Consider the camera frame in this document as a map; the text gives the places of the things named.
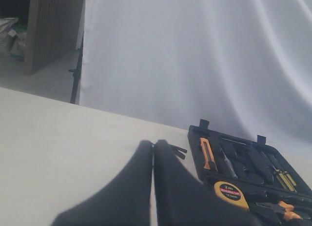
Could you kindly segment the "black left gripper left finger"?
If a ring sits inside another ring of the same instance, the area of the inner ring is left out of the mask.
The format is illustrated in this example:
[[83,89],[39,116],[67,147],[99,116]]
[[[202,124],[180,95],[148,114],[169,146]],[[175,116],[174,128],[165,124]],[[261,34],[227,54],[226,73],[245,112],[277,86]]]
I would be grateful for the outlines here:
[[148,226],[153,145],[140,141],[125,167],[99,192],[59,214],[54,226]]

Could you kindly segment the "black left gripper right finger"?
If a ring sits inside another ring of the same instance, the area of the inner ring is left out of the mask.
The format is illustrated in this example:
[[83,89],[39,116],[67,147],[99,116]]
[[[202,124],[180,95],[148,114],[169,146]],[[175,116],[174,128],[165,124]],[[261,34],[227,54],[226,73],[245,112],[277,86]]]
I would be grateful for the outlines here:
[[166,140],[154,145],[154,184],[160,226],[258,226],[252,214],[217,197],[177,159]]

